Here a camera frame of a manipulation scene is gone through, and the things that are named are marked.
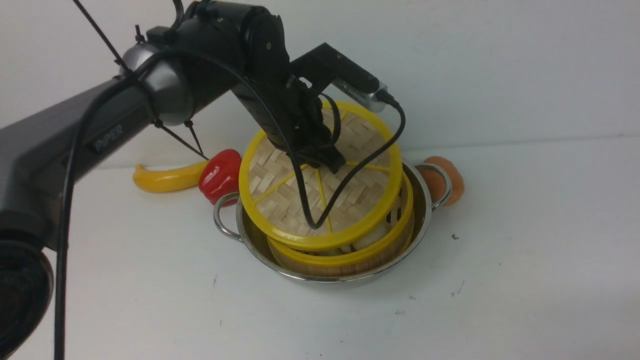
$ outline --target steamer basket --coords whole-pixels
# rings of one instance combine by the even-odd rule
[[[347,164],[335,175],[325,167],[301,167],[311,214],[316,219],[347,173],[393,136],[366,109],[346,102],[337,105],[342,132],[336,148]],[[327,126],[333,124],[327,104],[323,116]],[[241,164],[240,198],[251,220],[274,242],[294,250],[322,252],[352,244],[382,224],[397,200],[402,176],[400,150],[394,144],[350,180],[326,222],[313,230],[301,210],[291,160],[261,131]]]
[[[410,243],[413,234],[413,189],[406,174],[397,202],[388,214],[391,230],[381,240],[350,254],[319,256],[305,254],[267,237],[275,259],[284,268],[318,277],[341,277],[378,268],[398,256]]]

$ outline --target woven bamboo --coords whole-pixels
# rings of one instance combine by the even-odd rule
[[[331,125],[332,112],[323,110],[323,115],[325,124]],[[324,167],[302,168],[314,218],[320,216],[326,202],[353,166],[385,142],[369,121],[348,111],[342,111],[340,115],[342,131],[336,148],[347,159],[347,165],[335,175]],[[377,205],[387,189],[389,166],[390,155],[386,151],[360,171],[341,193],[328,221],[317,230],[312,230],[305,220],[290,159],[274,148],[266,137],[251,159],[249,190],[260,214],[283,232],[296,236],[336,233],[356,224]]]

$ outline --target yellow banana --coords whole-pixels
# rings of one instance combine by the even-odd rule
[[[174,192],[191,188],[198,184],[200,174],[207,166],[207,162],[164,171],[147,170],[138,164],[133,173],[133,182],[138,188],[150,193]]]

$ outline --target pot handle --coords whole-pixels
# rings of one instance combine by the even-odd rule
[[[442,204],[444,204],[445,202],[447,202],[447,200],[449,200],[449,197],[451,196],[451,178],[449,178],[449,175],[447,174],[447,172],[443,168],[439,167],[438,165],[423,163],[423,164],[416,165],[415,168],[418,169],[418,171],[435,170],[444,179],[444,185],[445,185],[444,195],[440,200],[434,202],[431,205],[431,212],[434,212],[436,211],[436,209],[442,206]]]
[[[213,222],[216,223],[216,227],[218,228],[218,230],[220,230],[220,232],[223,233],[227,238],[241,243],[243,241],[240,234],[233,232],[228,227],[226,227],[225,224],[222,224],[222,219],[220,218],[220,209],[222,209],[222,206],[229,201],[238,198],[240,198],[240,193],[228,193],[218,199],[218,201],[216,201],[216,205],[213,207]]]

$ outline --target yellow rim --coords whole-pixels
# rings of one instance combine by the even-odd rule
[[[389,246],[391,246],[391,244],[397,240],[398,236],[400,236],[400,234],[406,228],[410,217],[413,216],[413,189],[411,188],[409,178],[404,173],[403,181],[406,184],[407,194],[406,204],[403,209],[403,214],[400,217],[400,221],[398,221],[398,224],[393,229],[391,229],[391,231],[389,231],[389,233],[385,235],[384,238],[362,250],[338,256],[308,255],[292,250],[289,247],[286,247],[285,245],[282,245],[281,243],[270,238],[269,236],[267,237],[267,239],[271,246],[273,246],[273,248],[276,249],[279,253],[293,261],[297,261],[305,265],[317,266],[322,268],[333,268],[354,265],[363,261],[367,261],[368,259],[373,258],[374,256],[386,250]]]
[[[393,133],[387,127],[387,125],[369,110],[348,102],[337,101],[336,104],[338,106],[338,109],[345,111],[345,115],[347,113],[354,113],[369,121],[376,128],[376,130],[380,132],[385,141],[393,137]],[[324,102],[323,106],[329,106],[329,104]],[[240,166],[240,176],[238,180],[240,187],[240,198],[242,199],[242,203],[247,215],[249,215],[255,225],[260,230],[262,230],[262,232],[264,232],[267,237],[297,250],[324,251],[337,249],[343,245],[353,243],[357,239],[361,238],[364,234],[369,233],[380,223],[381,220],[386,217],[389,209],[391,208],[393,202],[397,197],[402,181],[402,158],[400,155],[400,148],[396,143],[388,149],[390,166],[388,168],[384,168],[384,170],[389,171],[390,174],[387,183],[387,189],[385,190],[378,204],[371,210],[371,212],[369,212],[356,224],[349,227],[348,229],[339,231],[337,233],[331,233],[328,231],[327,234],[320,236],[298,236],[295,234],[287,233],[275,227],[271,222],[266,220],[262,216],[262,214],[260,214],[260,211],[256,206],[257,202],[252,199],[251,193],[249,191],[249,170],[251,160],[265,136],[266,133],[264,131],[260,131],[249,144],[249,147],[244,154]],[[379,169],[380,167],[377,167],[376,165],[371,165],[369,168],[373,170],[382,170]]]

